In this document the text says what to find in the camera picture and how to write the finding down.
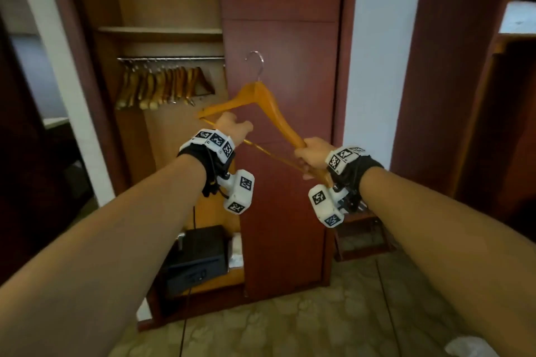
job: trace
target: metal hook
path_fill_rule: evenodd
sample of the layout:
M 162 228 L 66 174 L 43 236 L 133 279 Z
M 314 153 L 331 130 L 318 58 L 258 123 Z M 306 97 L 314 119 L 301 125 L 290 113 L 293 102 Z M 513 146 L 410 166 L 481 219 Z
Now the metal hook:
M 260 59 L 260 68 L 259 73 L 257 74 L 257 81 L 260 81 L 260 75 L 263 73 L 264 70 L 264 58 L 258 51 L 250 51 L 247 56 L 245 56 L 245 60 L 247 61 L 248 58 L 251 56 L 251 54 L 257 54 L 257 56 Z

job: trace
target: wardrobe door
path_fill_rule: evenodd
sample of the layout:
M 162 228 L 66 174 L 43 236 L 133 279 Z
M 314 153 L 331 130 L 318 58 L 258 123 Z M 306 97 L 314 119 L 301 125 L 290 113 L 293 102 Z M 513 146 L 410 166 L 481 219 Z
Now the wardrobe door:
M 228 90 L 235 96 L 257 79 L 272 91 L 279 109 L 302 137 L 331 139 L 340 0 L 220 0 Z M 235 110 L 250 120 L 252 141 L 292 159 L 293 147 L 256 105 Z M 239 148 L 236 165 L 255 176 L 251 207 L 240 216 L 245 286 L 263 299 L 318 284 L 328 234 L 308 199 L 317 181 L 248 146 Z

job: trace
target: person's right arm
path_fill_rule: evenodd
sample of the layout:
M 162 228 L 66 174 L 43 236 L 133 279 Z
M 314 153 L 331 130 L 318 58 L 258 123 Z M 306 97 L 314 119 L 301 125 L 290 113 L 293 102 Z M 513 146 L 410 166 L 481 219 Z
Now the person's right arm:
M 333 146 L 296 151 L 325 167 Z M 379 167 L 359 192 L 405 252 L 501 357 L 536 355 L 536 245 L 499 221 Z

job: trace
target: tile floor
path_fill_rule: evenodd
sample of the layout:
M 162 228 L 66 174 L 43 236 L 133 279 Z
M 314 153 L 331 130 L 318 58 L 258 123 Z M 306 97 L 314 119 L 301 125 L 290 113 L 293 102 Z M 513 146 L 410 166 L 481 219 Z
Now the tile floor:
M 333 263 L 331 286 L 188 320 L 184 357 L 397 357 L 376 259 L 403 356 L 443 356 L 475 334 L 402 252 Z M 178 356 L 183 322 L 128 327 L 109 357 Z

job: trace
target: person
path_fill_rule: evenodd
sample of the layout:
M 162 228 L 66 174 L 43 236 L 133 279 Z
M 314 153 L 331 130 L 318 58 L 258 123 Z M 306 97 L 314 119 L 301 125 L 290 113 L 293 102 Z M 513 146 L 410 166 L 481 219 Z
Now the person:
M 235 120 L 224 113 L 216 128 L 238 146 L 253 126 Z M 309 167 L 325 168 L 334 147 L 320 138 L 305 142 L 296 156 Z M 107 355 L 132 320 L 206 178 L 198 159 L 181 155 L 23 266 L 0 287 L 0 355 Z M 536 355 L 532 242 L 380 167 L 364 173 L 358 191 L 500 356 Z

